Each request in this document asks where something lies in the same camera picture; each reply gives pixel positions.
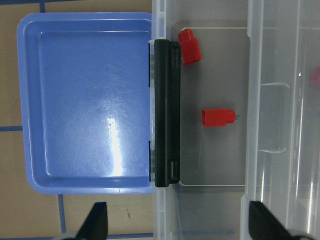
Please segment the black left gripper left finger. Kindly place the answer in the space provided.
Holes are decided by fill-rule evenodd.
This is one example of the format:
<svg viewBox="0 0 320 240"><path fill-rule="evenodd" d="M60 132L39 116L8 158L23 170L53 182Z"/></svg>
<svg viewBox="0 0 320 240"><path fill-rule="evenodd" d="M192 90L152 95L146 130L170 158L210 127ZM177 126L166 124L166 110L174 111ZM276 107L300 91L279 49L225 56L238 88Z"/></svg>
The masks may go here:
<svg viewBox="0 0 320 240"><path fill-rule="evenodd" d="M75 240L106 240L108 209L106 202L96 202L75 235Z"/></svg>

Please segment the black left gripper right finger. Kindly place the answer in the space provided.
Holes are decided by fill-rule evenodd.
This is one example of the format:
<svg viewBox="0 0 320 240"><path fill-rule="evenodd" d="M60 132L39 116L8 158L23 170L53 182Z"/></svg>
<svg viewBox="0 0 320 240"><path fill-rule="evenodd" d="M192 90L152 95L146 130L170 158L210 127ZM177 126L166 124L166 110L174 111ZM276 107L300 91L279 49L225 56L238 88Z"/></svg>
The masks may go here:
<svg viewBox="0 0 320 240"><path fill-rule="evenodd" d="M297 240L260 201L250 201L248 232L253 240Z"/></svg>

